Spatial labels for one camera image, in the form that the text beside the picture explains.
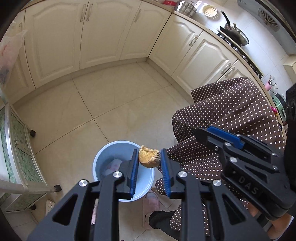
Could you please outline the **person right hand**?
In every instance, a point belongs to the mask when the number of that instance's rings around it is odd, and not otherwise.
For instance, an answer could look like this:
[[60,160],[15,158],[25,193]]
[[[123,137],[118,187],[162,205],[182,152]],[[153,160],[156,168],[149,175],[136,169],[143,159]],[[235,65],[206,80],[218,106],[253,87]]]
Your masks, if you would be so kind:
[[[259,210],[250,202],[247,203],[247,209],[253,217],[255,217],[259,213]],[[272,226],[267,232],[269,238],[271,240],[276,240],[281,235],[283,235],[287,227],[289,226],[291,219],[292,216],[286,213],[281,218],[271,221]]]

